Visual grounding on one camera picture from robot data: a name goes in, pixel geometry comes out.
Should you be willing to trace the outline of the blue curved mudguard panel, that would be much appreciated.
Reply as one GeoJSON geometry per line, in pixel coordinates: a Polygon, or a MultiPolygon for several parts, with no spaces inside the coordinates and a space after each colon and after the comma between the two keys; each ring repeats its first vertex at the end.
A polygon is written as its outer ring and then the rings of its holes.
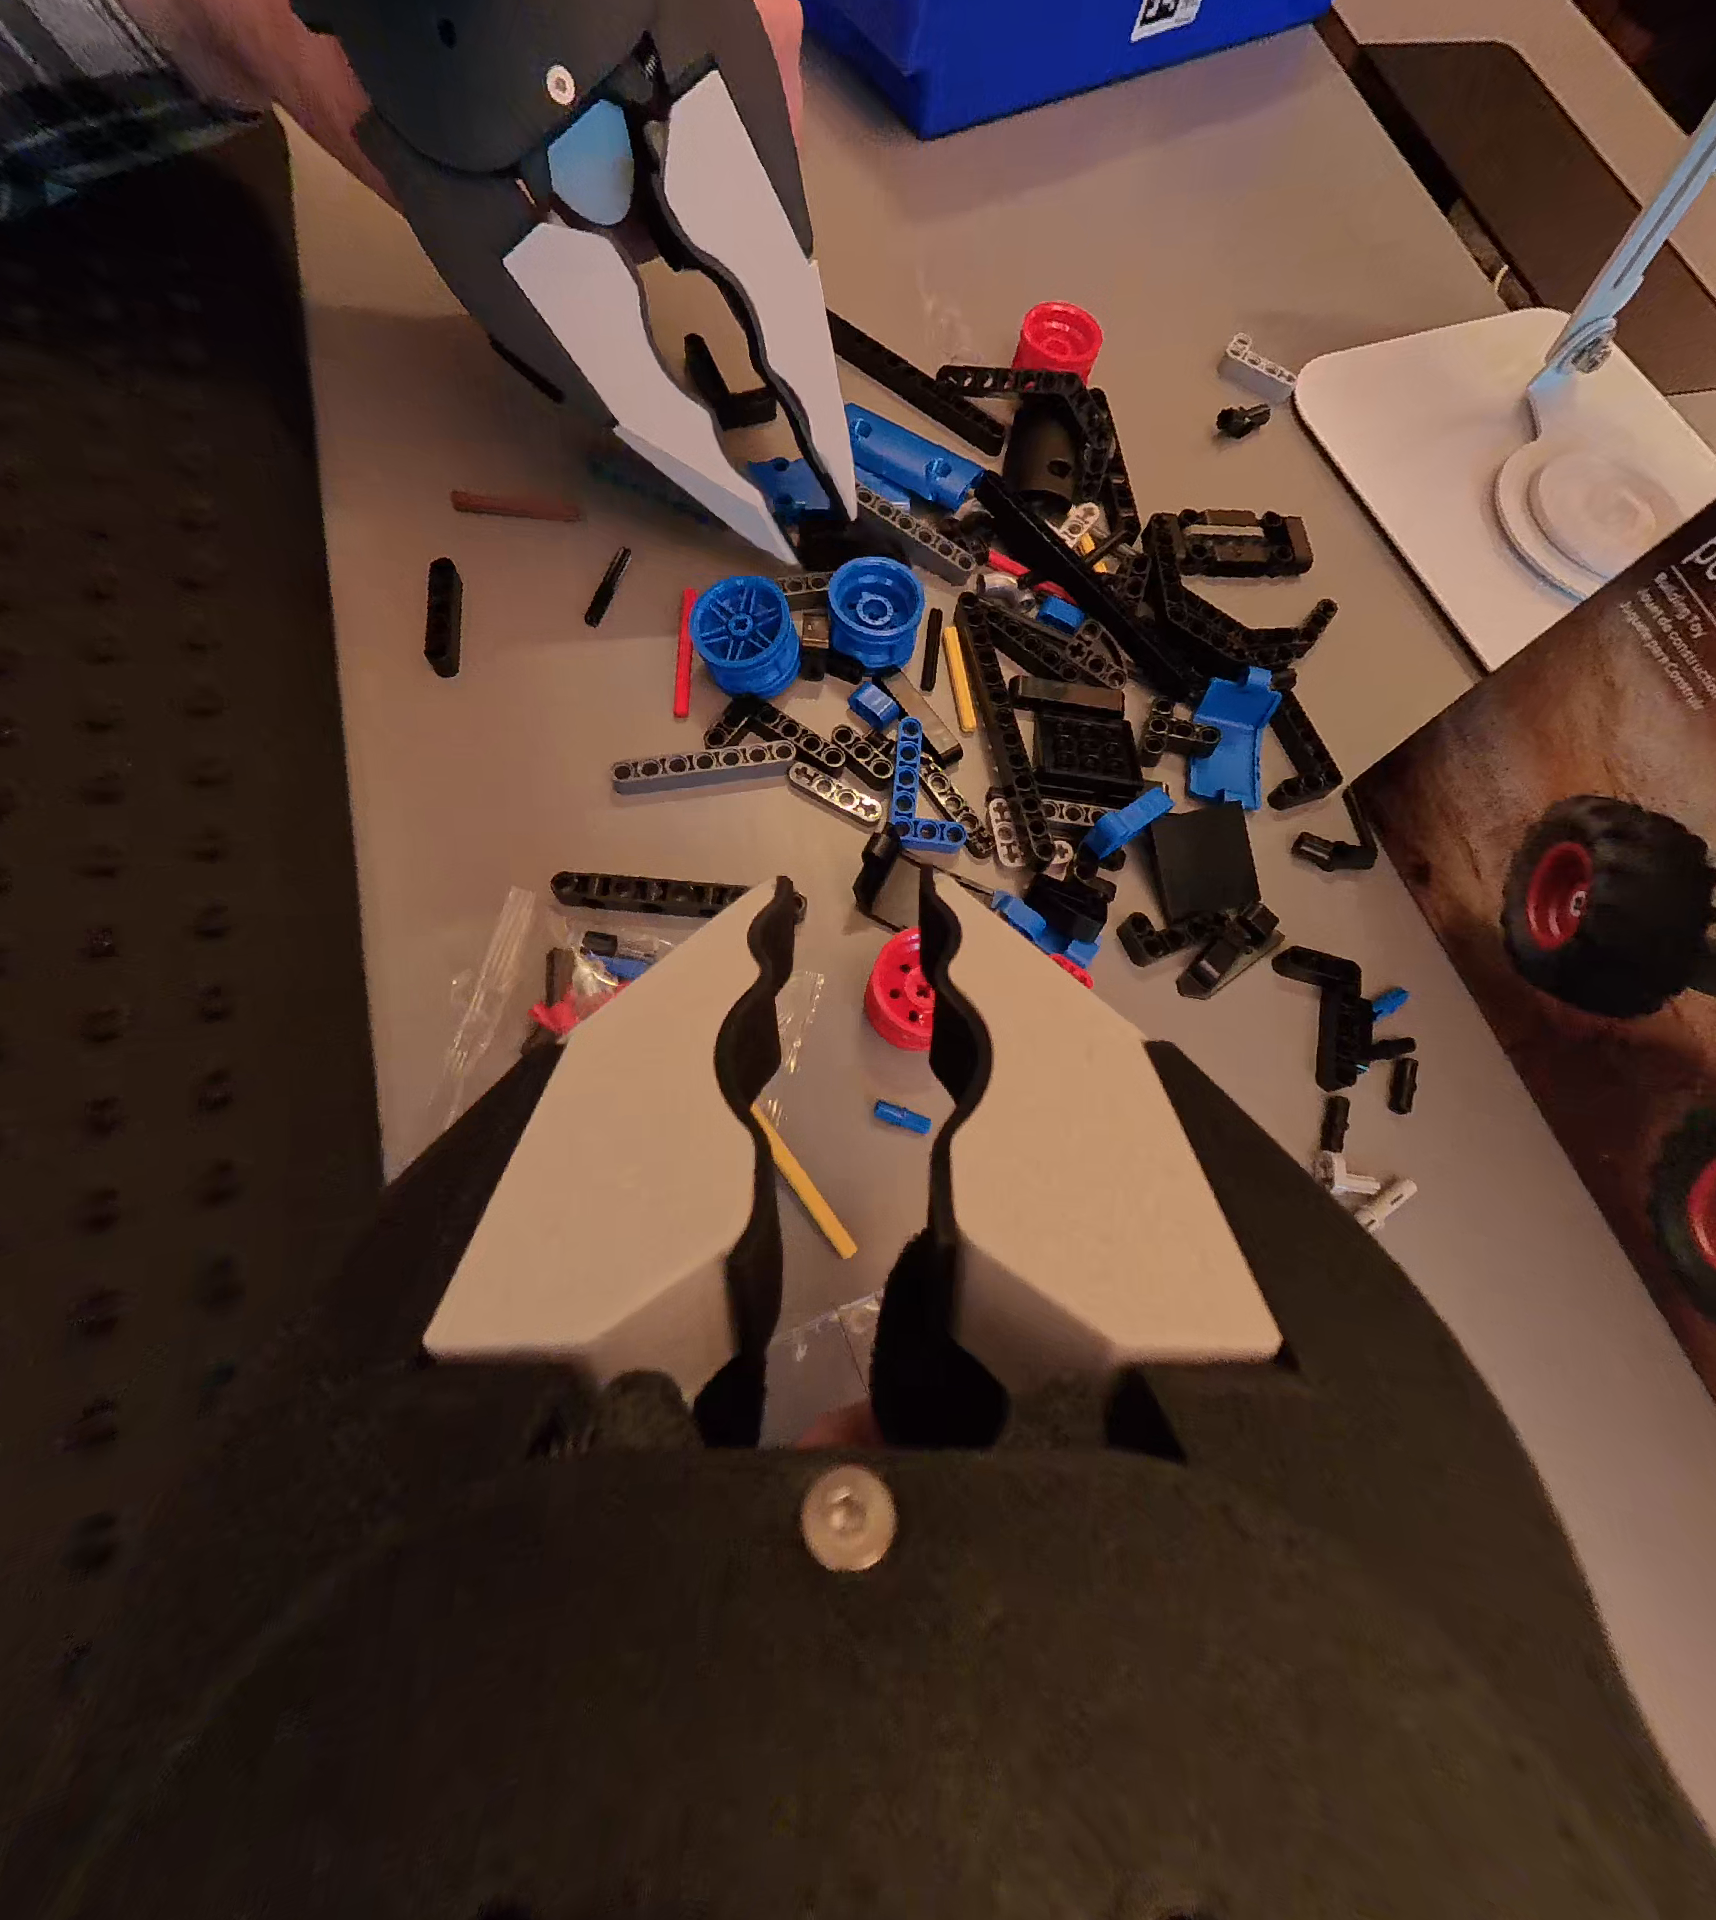
{"type": "Polygon", "coordinates": [[[1185,791],[1201,804],[1233,804],[1258,809],[1262,795],[1263,736],[1281,701],[1275,675],[1263,666],[1248,666],[1233,678],[1211,678],[1191,716],[1214,727],[1216,743],[1190,760],[1185,791]]]}

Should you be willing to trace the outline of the blue angled shell panel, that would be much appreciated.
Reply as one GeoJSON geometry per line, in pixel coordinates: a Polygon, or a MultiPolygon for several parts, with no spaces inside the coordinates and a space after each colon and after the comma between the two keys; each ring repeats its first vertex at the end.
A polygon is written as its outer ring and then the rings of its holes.
{"type": "Polygon", "coordinates": [[[838,501],[810,462],[791,456],[750,460],[743,478],[757,489],[778,525],[791,530],[836,518],[838,501]]]}

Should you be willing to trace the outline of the dark perforated panel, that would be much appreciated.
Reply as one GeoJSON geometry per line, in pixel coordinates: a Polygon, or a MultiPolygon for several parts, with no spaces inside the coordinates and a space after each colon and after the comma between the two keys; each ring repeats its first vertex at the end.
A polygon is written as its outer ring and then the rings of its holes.
{"type": "Polygon", "coordinates": [[[0,226],[0,1853],[378,1184],[269,122],[0,226]]]}

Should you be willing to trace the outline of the person's left hand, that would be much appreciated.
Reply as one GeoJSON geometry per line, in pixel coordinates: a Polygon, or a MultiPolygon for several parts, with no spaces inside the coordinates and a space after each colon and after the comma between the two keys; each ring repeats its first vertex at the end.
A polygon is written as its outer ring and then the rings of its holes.
{"type": "Polygon", "coordinates": [[[757,0],[754,6],[774,49],[791,132],[799,132],[803,106],[799,64],[803,40],[802,6],[791,0],[757,0]]]}

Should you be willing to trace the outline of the black beam chassis assembly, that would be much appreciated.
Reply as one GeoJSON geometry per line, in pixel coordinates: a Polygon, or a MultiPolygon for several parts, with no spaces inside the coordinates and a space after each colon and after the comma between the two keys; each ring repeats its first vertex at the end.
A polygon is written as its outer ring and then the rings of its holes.
{"type": "Polygon", "coordinates": [[[1279,701],[1267,719],[1289,763],[1265,798],[1294,809],[1335,795],[1344,773],[1329,756],[1295,691],[1298,664],[1325,633],[1335,601],[1318,599],[1288,626],[1260,627],[1218,608],[1197,580],[1292,580],[1312,567],[1309,535],[1299,516],[1248,509],[1185,508],[1135,511],[1132,476],[1109,400],[1072,372],[945,364],[937,390],[959,401],[1007,400],[1040,403],[1070,434],[1072,493],[1095,505],[1120,558],[1100,562],[1077,549],[1007,476],[985,476],[975,487],[996,546],[1027,574],[1098,623],[1153,693],[1195,708],[1211,679],[1258,672],[1258,686],[1279,701]]]}

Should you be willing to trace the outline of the pile of loose building parts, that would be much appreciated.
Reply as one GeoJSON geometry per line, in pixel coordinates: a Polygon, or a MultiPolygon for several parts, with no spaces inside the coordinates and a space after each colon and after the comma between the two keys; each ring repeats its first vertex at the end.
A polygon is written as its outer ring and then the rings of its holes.
{"type": "MultiPolygon", "coordinates": [[[[1018,401],[943,396],[941,368],[918,368],[839,313],[827,316],[827,335],[850,372],[904,401],[955,443],[989,456],[989,462],[975,460],[982,478],[1002,476],[1018,401]]],[[[893,730],[902,716],[911,716],[922,727],[918,811],[962,823],[966,848],[959,854],[992,859],[1027,880],[1022,901],[1042,912],[1054,930],[1073,939],[1098,935],[1113,894],[1105,874],[1126,862],[1126,844],[1166,811],[1205,804],[1187,793],[1185,771],[1194,756],[1216,745],[1218,730],[1197,723],[1194,705],[1142,684],[1132,659],[1095,621],[1056,588],[1022,571],[996,543],[978,489],[945,514],[918,500],[899,504],[878,496],[862,483],[857,469],[855,480],[854,522],[838,524],[834,516],[781,528],[795,538],[806,564],[769,576],[790,601],[799,638],[795,682],[774,699],[727,695],[693,659],[693,675],[723,695],[708,727],[615,762],[723,749],[751,740],[791,743],[798,763],[784,782],[871,836],[867,876],[857,882],[855,895],[863,914],[886,924],[886,912],[871,903],[883,862],[897,854],[923,864],[939,859],[904,851],[887,826],[893,730]],[[831,652],[826,588],[839,565],[862,558],[905,564],[923,590],[918,646],[899,670],[866,674],[857,661],[831,652]],[[941,659],[941,621],[958,627],[966,652],[975,710],[971,736],[958,731],[941,659]]],[[[1205,511],[1182,505],[1155,514],[1185,509],[1205,511]]],[[[1275,508],[1227,511],[1299,516],[1275,508]]],[[[1063,535],[1100,564],[1121,555],[1123,538],[1109,531],[1095,504],[1042,516],[1060,524],[1063,535]]],[[[1208,597],[1200,588],[1203,582],[1244,580],[1197,580],[1195,590],[1208,597]]],[[[1227,613],[1258,627],[1302,618],[1262,623],[1227,613]]],[[[1265,730],[1262,804],[1251,811],[1271,808],[1267,795],[1289,771],[1278,738],[1265,730]]]]}

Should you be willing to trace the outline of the blue plastic bin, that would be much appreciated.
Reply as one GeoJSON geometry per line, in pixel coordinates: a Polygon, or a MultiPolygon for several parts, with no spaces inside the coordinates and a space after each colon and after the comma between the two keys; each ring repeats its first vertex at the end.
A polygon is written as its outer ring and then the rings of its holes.
{"type": "Polygon", "coordinates": [[[922,140],[1318,21],[1327,2],[806,2],[806,32],[922,140]]]}

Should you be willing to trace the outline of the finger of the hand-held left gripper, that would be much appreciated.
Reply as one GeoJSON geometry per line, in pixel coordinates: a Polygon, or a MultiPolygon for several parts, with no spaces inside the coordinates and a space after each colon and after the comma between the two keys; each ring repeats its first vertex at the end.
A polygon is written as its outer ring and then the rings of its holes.
{"type": "Polygon", "coordinates": [[[543,158],[554,200],[580,223],[549,211],[505,251],[509,279],[602,400],[615,437],[741,539],[788,559],[784,528],[725,454],[713,414],[660,355],[643,284],[612,234],[637,185],[624,107],[587,106],[543,158]]]}
{"type": "Polygon", "coordinates": [[[845,400],[820,269],[715,65],[663,117],[658,196],[684,250],[735,300],[799,456],[854,518],[845,400]]]}

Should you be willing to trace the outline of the white book stand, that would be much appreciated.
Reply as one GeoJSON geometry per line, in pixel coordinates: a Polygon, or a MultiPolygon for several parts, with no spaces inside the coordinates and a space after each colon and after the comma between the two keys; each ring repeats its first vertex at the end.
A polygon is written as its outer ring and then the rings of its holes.
{"type": "Polygon", "coordinates": [[[1616,323],[1716,176],[1716,97],[1524,390],[1531,435],[1493,473],[1518,559],[1582,601],[1716,496],[1716,457],[1658,387],[1611,373],[1616,323]]]}

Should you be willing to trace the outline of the blue flat panel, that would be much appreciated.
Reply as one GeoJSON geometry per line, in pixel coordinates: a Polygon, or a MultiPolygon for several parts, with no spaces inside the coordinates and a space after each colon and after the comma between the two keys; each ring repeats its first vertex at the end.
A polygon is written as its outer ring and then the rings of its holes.
{"type": "Polygon", "coordinates": [[[1040,952],[1060,957],[1066,966],[1089,970],[1089,963],[1095,960],[1102,944],[1103,931],[1089,938],[1072,938],[1070,933],[1054,927],[1038,908],[1025,903],[1010,889],[996,889],[989,899],[989,909],[996,912],[1007,926],[1020,931],[1033,947],[1040,952]]]}

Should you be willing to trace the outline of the red wheel hub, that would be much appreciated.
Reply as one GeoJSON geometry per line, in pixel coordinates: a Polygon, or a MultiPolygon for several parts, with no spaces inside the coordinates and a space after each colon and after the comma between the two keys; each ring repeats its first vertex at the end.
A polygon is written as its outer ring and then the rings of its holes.
{"type": "Polygon", "coordinates": [[[1070,300],[1040,300],[1018,323],[1011,370],[1089,382],[1102,347],[1103,330],[1092,312],[1070,300]]]}
{"type": "Polygon", "coordinates": [[[878,949],[863,988],[863,1014],[874,1033],[902,1051],[928,1053],[935,1032],[935,995],[922,967],[922,938],[896,930],[878,949]]]}

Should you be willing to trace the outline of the blue L-shaped beam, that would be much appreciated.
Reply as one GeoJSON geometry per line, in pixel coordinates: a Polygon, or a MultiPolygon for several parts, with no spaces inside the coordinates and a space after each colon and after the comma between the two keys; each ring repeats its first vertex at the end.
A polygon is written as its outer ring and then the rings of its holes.
{"type": "Polygon", "coordinates": [[[923,727],[911,716],[902,716],[889,749],[889,788],[886,826],[904,851],[923,855],[955,855],[966,849],[968,830],[949,820],[920,811],[923,782],[923,727]]]}

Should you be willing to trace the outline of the person's left forearm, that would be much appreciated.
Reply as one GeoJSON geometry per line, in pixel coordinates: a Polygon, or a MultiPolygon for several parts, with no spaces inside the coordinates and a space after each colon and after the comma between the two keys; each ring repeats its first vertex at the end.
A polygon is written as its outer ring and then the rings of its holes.
{"type": "Polygon", "coordinates": [[[285,2],[0,2],[0,223],[283,111],[383,203],[365,89],[285,2]]]}

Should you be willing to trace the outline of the black curved shell panel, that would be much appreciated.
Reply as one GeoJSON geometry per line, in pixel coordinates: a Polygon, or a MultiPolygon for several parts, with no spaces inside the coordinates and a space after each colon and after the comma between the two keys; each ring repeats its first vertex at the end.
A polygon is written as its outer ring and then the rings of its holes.
{"type": "Polygon", "coordinates": [[[1032,393],[1020,400],[1002,478],[1040,514],[1062,514],[1087,498],[1085,425],[1068,396],[1032,393]]]}

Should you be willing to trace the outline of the long black beam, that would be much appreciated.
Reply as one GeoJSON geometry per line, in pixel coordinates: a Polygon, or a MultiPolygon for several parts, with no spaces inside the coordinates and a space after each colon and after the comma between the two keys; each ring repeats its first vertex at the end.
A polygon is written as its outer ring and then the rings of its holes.
{"type": "Polygon", "coordinates": [[[559,870],[549,877],[557,905],[581,914],[708,921],[747,894],[743,884],[677,876],[559,870]]]}

